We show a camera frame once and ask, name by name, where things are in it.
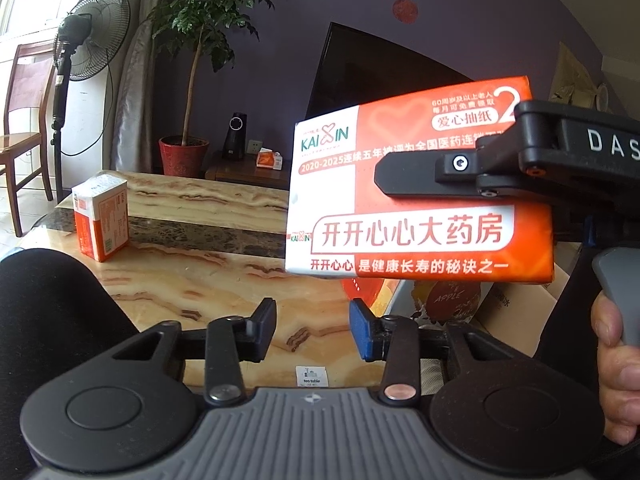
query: electric fan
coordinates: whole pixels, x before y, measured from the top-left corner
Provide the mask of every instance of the electric fan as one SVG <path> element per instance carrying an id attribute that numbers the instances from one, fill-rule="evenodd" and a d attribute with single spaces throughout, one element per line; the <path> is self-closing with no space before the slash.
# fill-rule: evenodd
<path id="1" fill-rule="evenodd" d="M 129 19 L 128 0 L 80 0 L 58 27 L 53 46 L 53 59 L 58 72 L 51 141 L 58 203 L 64 198 L 61 135 L 65 125 L 69 81 L 84 81 L 109 65 L 124 42 Z"/>

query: marble table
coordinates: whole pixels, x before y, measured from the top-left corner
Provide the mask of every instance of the marble table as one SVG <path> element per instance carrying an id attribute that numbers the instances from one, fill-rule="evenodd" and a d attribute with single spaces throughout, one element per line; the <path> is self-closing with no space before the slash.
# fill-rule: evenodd
<path id="1" fill-rule="evenodd" d="M 382 363 L 361 361 L 339 280 L 284 271 L 288 193 L 262 187 L 142 173 L 128 181 L 130 243 L 104 263 L 80 253 L 70 198 L 22 240 L 77 258 L 139 330 L 166 319 L 184 330 L 248 316 L 264 297 L 278 304 L 265 360 L 242 363 L 247 387 L 295 386 L 296 366 L 326 367 L 329 386 L 379 383 Z M 202 385 L 204 362 L 184 382 Z"/>

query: black pants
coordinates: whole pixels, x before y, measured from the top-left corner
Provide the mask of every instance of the black pants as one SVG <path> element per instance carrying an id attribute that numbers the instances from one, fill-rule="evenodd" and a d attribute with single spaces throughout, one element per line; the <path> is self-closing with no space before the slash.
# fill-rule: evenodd
<path id="1" fill-rule="evenodd" d="M 22 480 L 34 463 L 20 410 L 38 387 L 138 330 L 83 264 L 31 249 L 0 262 L 0 478 Z"/>

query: screw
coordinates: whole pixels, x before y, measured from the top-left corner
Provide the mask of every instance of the screw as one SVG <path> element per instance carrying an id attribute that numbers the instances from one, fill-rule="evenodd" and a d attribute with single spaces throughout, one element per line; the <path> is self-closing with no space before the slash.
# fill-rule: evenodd
<path id="1" fill-rule="evenodd" d="M 546 171 L 542 168 L 538 168 L 537 166 L 532 166 L 531 168 L 527 168 L 526 173 L 529 176 L 545 176 Z"/>
<path id="2" fill-rule="evenodd" d="M 385 396 L 391 400 L 409 400 L 416 393 L 415 388 L 410 384 L 390 384 L 385 388 Z"/>
<path id="3" fill-rule="evenodd" d="M 209 391 L 209 397 L 217 402 L 227 402 L 229 400 L 237 399 L 242 395 L 240 388 L 234 384 L 219 384 L 214 386 Z"/>
<path id="4" fill-rule="evenodd" d="M 469 161 L 464 155 L 458 155 L 453 159 L 453 169 L 456 171 L 465 171 L 468 165 Z"/>

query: red flower pot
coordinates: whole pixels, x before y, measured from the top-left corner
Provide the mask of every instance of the red flower pot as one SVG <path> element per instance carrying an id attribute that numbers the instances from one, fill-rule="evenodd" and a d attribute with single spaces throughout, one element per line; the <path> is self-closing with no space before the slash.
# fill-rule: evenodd
<path id="1" fill-rule="evenodd" d="M 181 142 L 181 136 L 163 137 L 158 141 L 164 174 L 198 178 L 209 141 L 190 137 L 187 146 L 181 146 Z"/>

